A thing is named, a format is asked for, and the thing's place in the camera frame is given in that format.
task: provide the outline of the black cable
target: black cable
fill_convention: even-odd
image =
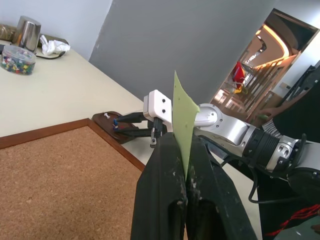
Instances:
[[[225,152],[226,154],[228,154],[229,156],[234,157],[237,160],[240,160],[242,162],[244,162],[246,165],[249,164],[248,159],[246,157],[242,157],[242,156],[238,156],[235,155],[234,153],[230,152],[229,150],[227,150],[226,148],[224,148],[223,146],[221,146],[220,144],[216,143],[215,141],[212,141],[210,138],[200,135],[199,137],[203,138],[204,140],[208,141],[210,144],[216,146],[217,148],[219,148],[220,150],[222,150],[223,152]]]
[[[62,52],[60,52],[60,54],[58,56],[55,56],[55,57],[46,57],[46,56],[40,56],[40,55],[36,55],[36,57],[41,58],[41,59],[54,60],[54,59],[61,58],[65,53],[66,53],[65,51],[62,51]]]
[[[236,158],[229,158],[227,160],[224,160],[223,163],[221,163],[221,167],[223,167],[224,165],[226,165],[227,163],[233,161],[233,160],[236,160]]]
[[[253,200],[252,197],[254,196],[255,191],[257,189],[257,186],[258,186],[258,176],[257,176],[256,171],[252,167],[249,167],[249,169],[253,175],[253,185],[252,185],[252,189],[249,194],[249,197],[248,197],[248,199],[251,203],[254,203],[254,204],[280,204],[280,203],[299,201],[299,200],[303,199],[303,197],[297,196],[297,197],[289,197],[289,198],[276,199],[276,200]]]

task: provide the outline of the doorway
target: doorway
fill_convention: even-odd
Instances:
[[[268,100],[277,98],[272,89],[318,32],[316,27],[273,9],[211,103],[229,116],[248,120]]]

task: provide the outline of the cork board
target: cork board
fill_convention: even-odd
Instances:
[[[0,149],[0,240],[130,239],[141,171],[95,132]]]

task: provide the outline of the ceiling light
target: ceiling light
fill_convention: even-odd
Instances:
[[[283,56],[282,58],[289,56],[289,50],[287,48],[287,45],[284,43],[284,41],[273,31],[270,27],[267,25],[263,25],[263,28],[279,43],[279,45],[282,48]]]

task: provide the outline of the white wall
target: white wall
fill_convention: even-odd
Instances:
[[[319,0],[279,0],[276,9],[295,17],[307,24],[320,29],[320,1]],[[284,97],[288,92],[279,87],[281,83],[293,86],[304,74],[310,65],[315,65],[320,60],[320,34],[315,36],[310,45],[291,66],[282,80],[272,90],[275,94]]]
[[[40,22],[41,33],[66,39],[89,59],[112,0],[2,0],[0,23],[17,26],[21,15]]]

